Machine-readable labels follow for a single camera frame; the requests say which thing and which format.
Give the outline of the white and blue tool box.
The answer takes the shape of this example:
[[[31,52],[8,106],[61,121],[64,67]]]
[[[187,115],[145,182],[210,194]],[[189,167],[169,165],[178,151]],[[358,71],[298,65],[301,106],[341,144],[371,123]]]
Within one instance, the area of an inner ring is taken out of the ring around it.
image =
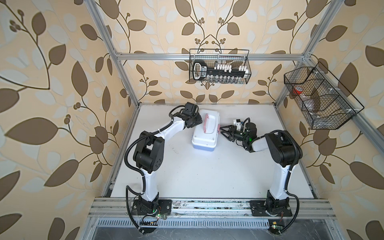
[[[220,132],[220,113],[212,110],[200,110],[199,113],[203,122],[195,127],[192,145],[195,149],[213,152]]]

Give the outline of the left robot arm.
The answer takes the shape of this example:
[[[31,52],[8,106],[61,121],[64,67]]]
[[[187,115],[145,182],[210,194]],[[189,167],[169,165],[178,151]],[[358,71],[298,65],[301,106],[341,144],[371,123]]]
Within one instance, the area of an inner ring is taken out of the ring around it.
[[[193,128],[203,122],[198,105],[190,102],[173,108],[169,112],[169,118],[170,122],[156,131],[143,131],[124,154],[125,165],[139,173],[142,179],[142,190],[136,192],[126,186],[126,195],[138,197],[137,209],[144,215],[160,212],[156,171],[163,163],[166,141],[184,129]]]

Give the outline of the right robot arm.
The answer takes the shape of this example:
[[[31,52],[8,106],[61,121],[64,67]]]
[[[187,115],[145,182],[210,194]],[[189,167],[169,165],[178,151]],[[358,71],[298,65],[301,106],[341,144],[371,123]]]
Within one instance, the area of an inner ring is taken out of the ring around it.
[[[267,191],[265,201],[250,201],[252,216],[254,217],[291,217],[290,198],[299,198],[288,191],[288,185],[295,166],[303,156],[298,143],[288,131],[275,130],[263,136],[257,136],[254,123],[244,121],[220,127],[220,133],[230,142],[241,142],[249,153],[268,150],[275,162],[273,181]]]

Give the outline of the black socket set holder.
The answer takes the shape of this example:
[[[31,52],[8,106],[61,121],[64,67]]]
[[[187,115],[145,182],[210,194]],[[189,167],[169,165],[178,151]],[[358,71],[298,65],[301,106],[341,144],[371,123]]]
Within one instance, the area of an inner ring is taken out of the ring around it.
[[[249,70],[235,70],[232,69],[232,66],[230,65],[224,65],[224,67],[220,67],[219,64],[214,63],[214,67],[211,68],[203,60],[195,60],[192,66],[192,77],[197,81],[202,81],[208,77],[215,76],[246,78],[249,74]]]

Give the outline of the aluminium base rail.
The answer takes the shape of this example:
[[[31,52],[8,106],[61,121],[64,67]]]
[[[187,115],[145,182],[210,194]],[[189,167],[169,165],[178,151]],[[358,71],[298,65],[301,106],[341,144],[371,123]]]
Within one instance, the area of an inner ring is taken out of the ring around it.
[[[133,198],[129,206],[134,217],[141,213]],[[207,199],[207,198],[173,198],[168,201],[159,200],[155,208],[156,214],[166,214],[170,218],[269,218],[288,220],[297,210],[297,202],[290,200],[289,207],[273,214],[267,214],[264,209],[264,199]],[[128,217],[125,198],[96,198],[91,206],[88,217]],[[299,220],[335,220],[336,214],[328,200],[301,199],[299,204]]]

